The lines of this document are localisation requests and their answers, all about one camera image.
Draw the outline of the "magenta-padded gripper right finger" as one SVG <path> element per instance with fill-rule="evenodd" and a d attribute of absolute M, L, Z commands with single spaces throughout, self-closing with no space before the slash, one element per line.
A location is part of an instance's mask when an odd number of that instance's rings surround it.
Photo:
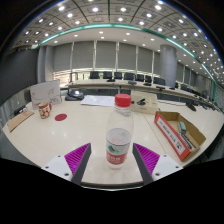
<path fill-rule="evenodd" d="M 182 169 L 169 155 L 159 155 L 137 143 L 133 144 L 133 155 L 145 185 Z"/>

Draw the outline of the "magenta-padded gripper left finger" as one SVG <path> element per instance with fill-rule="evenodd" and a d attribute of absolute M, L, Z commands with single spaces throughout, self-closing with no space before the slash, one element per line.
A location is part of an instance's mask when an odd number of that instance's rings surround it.
<path fill-rule="evenodd" d="M 90 155 L 91 144 L 87 143 L 66 155 L 55 156 L 42 169 L 80 185 Z"/>

